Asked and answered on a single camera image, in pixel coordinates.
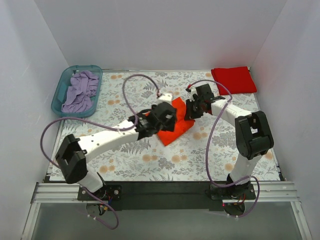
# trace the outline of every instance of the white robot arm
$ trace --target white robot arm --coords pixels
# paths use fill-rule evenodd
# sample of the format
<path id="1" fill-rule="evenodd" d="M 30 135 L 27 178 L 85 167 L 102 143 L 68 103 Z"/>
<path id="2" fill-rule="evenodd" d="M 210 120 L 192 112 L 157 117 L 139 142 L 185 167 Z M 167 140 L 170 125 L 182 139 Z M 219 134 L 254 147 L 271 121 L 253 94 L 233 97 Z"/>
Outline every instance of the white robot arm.
<path id="1" fill-rule="evenodd" d="M 177 119 L 176 109 L 171 105 L 172 98 L 170 93 L 164 93 L 158 97 L 157 104 L 151 109 L 137 114 L 136 126 L 134 126 L 135 116 L 131 116 L 128 120 L 114 126 L 119 131 L 104 130 L 79 138 L 73 134 L 66 136 L 55 155 L 66 183 L 78 183 L 96 197 L 103 199 L 107 194 L 105 183 L 99 173 L 87 163 L 108 150 L 150 137 L 160 130 L 173 132 Z M 132 127 L 130 130 L 120 131 L 130 127 Z"/>
<path id="2" fill-rule="evenodd" d="M 214 96 L 209 84 L 187 88 L 187 91 L 190 92 L 190 99 L 186 101 L 186 120 L 200 118 L 204 113 L 218 116 L 227 103 L 224 97 Z M 251 176 L 258 161 L 274 146 L 274 140 L 262 111 L 250 112 L 229 103 L 221 118 L 235 127 L 236 146 L 239 150 L 235 166 L 227 177 L 227 184 L 230 184 Z M 235 187 L 246 187 L 249 182 L 247 178 Z"/>

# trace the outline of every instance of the white enclosure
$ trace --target white enclosure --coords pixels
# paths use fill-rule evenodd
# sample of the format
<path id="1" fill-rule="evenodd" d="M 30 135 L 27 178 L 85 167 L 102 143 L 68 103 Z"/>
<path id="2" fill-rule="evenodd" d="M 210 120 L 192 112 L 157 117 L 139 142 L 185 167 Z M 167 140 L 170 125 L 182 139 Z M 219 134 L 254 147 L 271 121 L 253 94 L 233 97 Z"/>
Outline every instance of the white enclosure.
<path id="1" fill-rule="evenodd" d="M 20 239 L 47 161 L 40 135 L 64 69 L 251 67 L 283 175 L 294 181 L 314 239 L 318 0 L 0 0 L 0 239 Z M 57 128 L 45 138 L 52 150 Z"/>

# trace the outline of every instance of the table surface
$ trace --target table surface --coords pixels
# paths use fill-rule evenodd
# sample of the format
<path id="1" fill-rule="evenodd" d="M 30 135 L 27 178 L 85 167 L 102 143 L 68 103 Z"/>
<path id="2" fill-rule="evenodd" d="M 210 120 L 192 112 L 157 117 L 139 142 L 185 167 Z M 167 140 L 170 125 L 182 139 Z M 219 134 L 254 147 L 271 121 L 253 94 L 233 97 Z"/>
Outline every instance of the table surface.
<path id="1" fill-rule="evenodd" d="M 136 72 L 104 73 L 96 112 L 87 119 L 107 126 L 115 126 L 132 116 L 122 96 L 124 78 Z M 170 92 L 175 98 L 188 99 L 185 88 L 197 80 L 213 77 L 208 71 L 143 72 L 154 79 L 161 92 Z M 219 95 L 215 84 L 210 83 L 215 96 Z M 127 83 L 126 93 L 132 107 L 139 112 L 149 109 L 156 102 L 155 87 L 145 78 L 135 77 Z M 234 94 L 232 103 L 249 111 L 257 111 L 254 94 Z M 89 165 L 101 174 L 105 181 L 207 181 L 205 151 L 208 135 L 216 117 L 205 114 L 194 126 L 168 146 L 154 135 L 137 142 L 127 143 L 109 150 Z M 59 145 L 66 135 L 76 137 L 92 135 L 101 128 L 74 120 L 66 120 L 62 127 Z M 238 156 L 235 129 L 220 120 L 211 140 L 209 169 L 216 181 L 225 181 Z M 258 162 L 253 175 L 261 181 L 279 181 L 275 156 L 269 151 Z M 50 181 L 64 181 L 61 171 L 53 167 Z"/>

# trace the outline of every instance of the teal basket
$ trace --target teal basket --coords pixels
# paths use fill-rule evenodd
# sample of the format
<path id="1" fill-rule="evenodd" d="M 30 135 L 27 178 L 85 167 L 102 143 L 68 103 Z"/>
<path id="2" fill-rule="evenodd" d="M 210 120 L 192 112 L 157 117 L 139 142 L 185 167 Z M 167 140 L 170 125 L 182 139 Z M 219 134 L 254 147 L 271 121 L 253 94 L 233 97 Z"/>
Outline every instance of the teal basket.
<path id="1" fill-rule="evenodd" d="M 93 101 L 92 107 L 83 112 L 62 112 L 61 111 L 62 104 L 66 102 L 68 87 L 71 86 L 70 79 L 75 73 L 82 72 L 85 70 L 88 70 L 99 77 L 99 84 L 96 90 L 96 95 L 91 97 L 91 100 Z M 63 71 L 60 77 L 58 86 L 56 87 L 56 90 L 52 99 L 52 103 L 51 103 L 52 111 L 60 117 L 86 118 L 91 116 L 92 114 L 94 114 L 97 108 L 101 82 L 102 82 L 102 69 L 96 65 L 88 65 L 88 66 L 75 65 L 75 66 L 68 67 L 66 70 Z"/>

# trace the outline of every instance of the flower pattern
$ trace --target flower pattern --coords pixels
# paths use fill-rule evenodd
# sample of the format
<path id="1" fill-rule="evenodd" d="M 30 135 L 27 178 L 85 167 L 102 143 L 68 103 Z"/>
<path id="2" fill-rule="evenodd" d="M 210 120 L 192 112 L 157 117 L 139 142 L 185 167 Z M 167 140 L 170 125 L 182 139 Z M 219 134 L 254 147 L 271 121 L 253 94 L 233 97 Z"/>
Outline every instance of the flower pattern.
<path id="1" fill-rule="evenodd" d="M 95 113 L 87 119 L 107 126 L 115 126 L 132 116 L 122 96 L 122 83 L 135 72 L 104 73 Z M 154 79 L 161 92 L 170 92 L 184 101 L 189 97 L 185 88 L 201 79 L 213 79 L 207 71 L 144 72 Z M 215 96 L 219 95 L 215 84 L 210 83 Z M 136 112 L 150 109 L 156 102 L 155 86 L 143 77 L 127 82 L 128 101 Z M 257 111 L 253 94 L 235 94 L 232 103 L 249 111 Z M 205 152 L 208 136 L 216 117 L 205 114 L 195 121 L 194 126 L 176 141 L 164 146 L 154 135 L 137 142 L 127 143 L 104 152 L 89 165 L 105 181 L 207 181 Z M 102 129 L 79 121 L 67 120 L 63 124 L 59 144 L 66 135 L 76 137 L 92 135 Z M 209 149 L 209 169 L 216 181 L 225 181 L 233 169 L 238 150 L 235 129 L 220 120 L 213 133 Z M 274 156 L 268 152 L 258 162 L 253 174 L 262 181 L 280 180 Z M 62 173 L 52 168 L 51 181 L 64 181 Z"/>

